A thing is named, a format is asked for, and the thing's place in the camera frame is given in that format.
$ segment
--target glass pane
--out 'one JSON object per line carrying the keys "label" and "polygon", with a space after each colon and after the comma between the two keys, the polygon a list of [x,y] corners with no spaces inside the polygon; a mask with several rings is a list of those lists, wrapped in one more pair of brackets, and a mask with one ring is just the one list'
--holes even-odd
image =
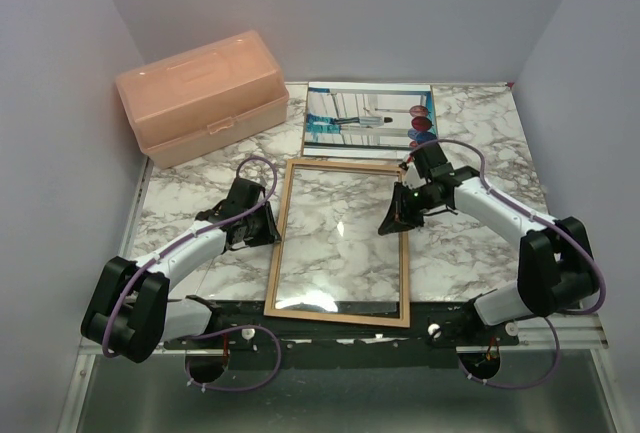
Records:
{"label": "glass pane", "polygon": [[396,180],[294,168],[277,309],[399,316],[399,238],[378,236]]}

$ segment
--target box lid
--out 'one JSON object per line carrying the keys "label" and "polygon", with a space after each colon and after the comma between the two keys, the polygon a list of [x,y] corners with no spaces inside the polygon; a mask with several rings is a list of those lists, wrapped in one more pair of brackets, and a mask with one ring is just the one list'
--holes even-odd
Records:
{"label": "box lid", "polygon": [[286,91],[255,31],[129,71],[116,85],[138,142],[147,147],[222,125]]}

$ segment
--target gray wall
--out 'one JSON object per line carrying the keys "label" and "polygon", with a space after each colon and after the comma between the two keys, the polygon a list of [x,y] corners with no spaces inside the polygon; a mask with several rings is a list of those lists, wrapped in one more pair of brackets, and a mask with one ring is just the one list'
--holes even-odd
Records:
{"label": "gray wall", "polygon": [[560,0],[114,0],[146,61],[249,28],[290,80],[510,81]]}
{"label": "gray wall", "polygon": [[587,225],[608,279],[602,318],[640,426],[640,0],[563,0],[515,98],[556,215]]}
{"label": "gray wall", "polygon": [[55,431],[142,160],[113,79],[142,60],[111,0],[0,18],[0,430]]}

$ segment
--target cable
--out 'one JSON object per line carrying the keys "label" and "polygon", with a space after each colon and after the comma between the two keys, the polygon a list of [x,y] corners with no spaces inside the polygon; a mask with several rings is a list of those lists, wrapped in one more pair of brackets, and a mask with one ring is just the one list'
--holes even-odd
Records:
{"label": "cable", "polygon": [[425,146],[433,145],[436,143],[451,143],[454,145],[464,146],[465,148],[468,148],[471,151],[473,151],[476,155],[480,157],[480,182],[482,183],[482,186],[484,186],[484,188],[487,190],[489,194],[493,195],[495,198],[497,198],[499,201],[507,205],[509,208],[517,211],[518,213],[526,215],[536,223],[539,223],[545,226],[546,228],[553,230],[558,236],[560,236],[563,240],[569,243],[580,254],[580,256],[582,256],[584,260],[589,264],[589,266],[595,273],[596,278],[598,279],[598,288],[599,288],[598,301],[596,301],[596,303],[593,306],[591,306],[590,308],[587,308],[586,310],[563,310],[561,311],[561,313],[565,315],[590,315],[598,311],[602,306],[602,304],[604,303],[605,298],[607,297],[607,286],[605,284],[604,275],[602,274],[600,267],[596,264],[596,262],[593,260],[591,255],[587,253],[587,251],[576,240],[574,240],[568,233],[565,233],[563,230],[561,230],[557,225],[555,225],[554,223],[544,218],[539,217],[537,214],[535,214],[536,213],[535,211],[523,208],[522,206],[512,201],[510,198],[501,194],[499,191],[494,190],[491,187],[491,185],[489,185],[489,182],[485,178],[486,158],[482,154],[482,152],[475,146],[472,146],[468,143],[465,143],[459,140],[452,140],[448,138],[447,139],[438,138],[436,140],[430,140],[420,144],[418,147],[414,148],[410,154],[413,155],[416,151],[424,148]]}
{"label": "cable", "polygon": [[225,391],[225,392],[233,392],[233,393],[242,393],[245,391],[252,391],[252,390],[257,390],[258,388],[263,387],[264,385],[266,385],[267,383],[269,383],[271,380],[273,380],[276,377],[276,374],[278,373],[278,370],[280,369],[280,363],[282,363],[282,348],[280,347],[280,340],[278,340],[278,337],[268,328],[265,328],[264,326],[259,326],[259,325],[244,325],[244,326],[234,326],[233,328],[227,328],[225,330],[220,330],[220,331],[216,331],[214,333],[207,333],[206,335],[200,335],[200,336],[192,336],[189,337],[190,340],[209,340],[211,338],[216,338],[220,335],[225,335],[227,333],[233,333],[234,331],[238,331],[238,330],[244,330],[246,328],[252,328],[254,330],[260,330],[260,331],[264,331],[267,335],[269,335],[271,337],[271,339],[273,340],[275,346],[276,346],[276,364],[273,367],[273,370],[271,370],[271,373],[269,373],[269,375],[262,381],[256,383],[255,385],[251,385],[251,386],[240,386],[237,388],[231,388],[231,387],[227,387],[227,386],[215,386],[215,385],[209,385],[206,383],[198,383],[197,381],[195,381],[192,376],[191,376],[191,369],[189,366],[189,363],[187,363],[186,367],[185,367],[185,372],[187,373],[187,376],[189,377],[189,381],[187,382],[187,386],[191,386],[196,385],[199,386],[200,388],[202,388],[202,392],[204,393],[204,390],[212,390],[212,391]]}
{"label": "cable", "polygon": [[264,198],[261,201],[259,201],[254,206],[249,208],[247,211],[244,211],[244,212],[240,213],[239,215],[232,216],[231,218],[227,218],[226,220],[219,221],[218,223],[214,223],[214,224],[205,226],[203,228],[200,228],[198,231],[196,231],[195,233],[192,232],[190,235],[183,236],[182,238],[180,238],[180,239],[174,241],[173,243],[167,245],[167,247],[159,253],[158,259],[152,258],[149,261],[147,261],[144,265],[142,265],[133,274],[131,279],[125,285],[124,289],[122,290],[122,293],[120,293],[120,296],[118,297],[118,301],[116,301],[116,304],[113,307],[113,311],[111,312],[111,315],[109,316],[109,320],[107,321],[107,327],[105,328],[104,335],[102,337],[102,353],[104,354],[104,356],[106,356],[107,358],[115,358],[116,356],[118,356],[117,353],[109,351],[109,339],[111,338],[111,332],[113,331],[113,325],[114,325],[114,323],[116,321],[118,313],[120,312],[120,309],[122,308],[122,305],[124,304],[125,299],[127,298],[129,293],[133,289],[133,285],[136,283],[136,281],[138,281],[138,279],[149,268],[151,268],[153,265],[156,264],[157,261],[159,261],[162,258],[164,258],[165,256],[167,256],[169,253],[171,253],[173,250],[175,250],[179,246],[183,245],[187,241],[190,241],[191,239],[195,238],[198,235],[201,235],[202,233],[206,233],[207,231],[215,230],[216,228],[221,228],[221,227],[223,227],[225,225],[228,225],[228,224],[233,223],[235,221],[238,221],[238,220],[240,220],[240,219],[242,219],[242,218],[244,218],[246,216],[249,216],[253,212],[257,211],[259,208],[261,208],[267,201],[269,201],[269,198],[271,198],[271,196],[273,195],[273,193],[276,190],[276,185],[278,183],[278,170],[276,169],[275,165],[273,163],[271,163],[269,160],[267,160],[266,158],[263,158],[261,156],[252,155],[252,156],[250,156],[248,158],[245,158],[238,165],[238,168],[236,169],[236,178],[238,178],[240,176],[240,170],[242,169],[242,167],[246,163],[248,163],[250,161],[262,161],[263,163],[266,163],[271,168],[271,172],[273,174],[273,183],[271,184],[271,189],[269,189],[269,191],[265,194]]}
{"label": "cable", "polygon": [[464,366],[462,361],[458,361],[460,365],[460,369],[462,369],[464,374],[467,376],[467,379],[484,386],[497,388],[499,390],[528,390],[529,388],[535,388],[536,386],[540,386],[541,384],[549,380],[558,370],[558,365],[560,365],[560,339],[558,338],[558,332],[556,331],[555,327],[551,324],[549,319],[548,318],[542,318],[542,319],[547,322],[547,325],[549,325],[549,328],[551,329],[551,334],[553,334],[553,340],[555,341],[555,344],[556,344],[555,354],[553,357],[553,364],[551,365],[551,368],[549,368],[549,370],[544,374],[544,376],[542,376],[541,378],[535,381],[532,381],[531,383],[525,383],[524,385],[508,385],[505,383],[496,383],[493,381],[481,380],[480,378],[473,376],[471,373],[469,373],[469,370],[467,370],[467,368]]}

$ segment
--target marble tabletop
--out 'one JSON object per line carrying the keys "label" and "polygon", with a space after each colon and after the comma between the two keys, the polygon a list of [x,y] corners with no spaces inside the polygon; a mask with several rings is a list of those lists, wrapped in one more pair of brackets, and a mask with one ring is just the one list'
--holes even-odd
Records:
{"label": "marble tabletop", "polygon": [[[135,233],[134,257],[167,243],[191,225],[197,212],[226,197],[236,166],[251,154],[278,162],[279,183],[271,200],[277,216],[285,160],[300,156],[307,85],[290,84],[288,89],[285,123],[178,167],[154,168]],[[509,88],[437,85],[433,97],[439,135],[480,148],[487,156],[487,176],[496,187],[546,212]],[[477,167],[473,153],[453,145],[444,149],[454,167]],[[268,168],[261,164],[247,164],[243,171],[256,181],[271,181]],[[380,218],[385,210],[381,208]],[[516,277],[517,251],[467,215],[429,218],[425,228],[410,232],[409,238],[412,301],[463,301]],[[171,297],[197,294],[206,299],[264,300],[272,250],[272,246],[263,246],[224,254],[189,275]],[[359,274],[367,271],[360,269]],[[336,285],[342,292],[339,299],[385,300],[392,293],[388,285],[381,288],[369,277],[357,275],[333,280],[342,282]],[[323,280],[316,276],[314,281]]]}

